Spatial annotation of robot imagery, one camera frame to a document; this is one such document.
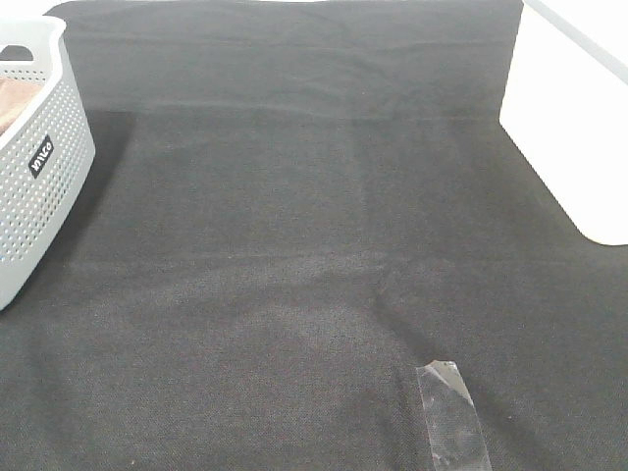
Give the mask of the brown microfiber towel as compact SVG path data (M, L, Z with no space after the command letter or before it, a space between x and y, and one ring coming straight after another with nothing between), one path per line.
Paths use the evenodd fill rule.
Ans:
M43 89L42 81L1 77L1 135L39 108Z

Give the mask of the clear adhesive tape strip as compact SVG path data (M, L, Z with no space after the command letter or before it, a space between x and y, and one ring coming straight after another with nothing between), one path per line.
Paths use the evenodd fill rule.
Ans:
M434 360L416 373L434 468L491 471L475 404L457 365Z

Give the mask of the black fabric table cover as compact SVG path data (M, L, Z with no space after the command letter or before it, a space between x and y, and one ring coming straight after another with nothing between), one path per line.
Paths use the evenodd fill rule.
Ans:
M627 251L498 124L517 1L69 2L96 156L1 315L5 470L627 466Z

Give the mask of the grey perforated plastic basket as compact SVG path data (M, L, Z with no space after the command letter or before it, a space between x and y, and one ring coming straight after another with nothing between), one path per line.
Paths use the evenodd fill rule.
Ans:
M42 81L42 101L1 135L1 304L8 306L63 226L83 187L95 146L64 42L51 16L4 17L1 77Z

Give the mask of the white plastic storage bin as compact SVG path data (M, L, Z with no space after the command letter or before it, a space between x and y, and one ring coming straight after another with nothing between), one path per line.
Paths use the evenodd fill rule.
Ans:
M499 122L584 237L626 244L626 2L523 2Z

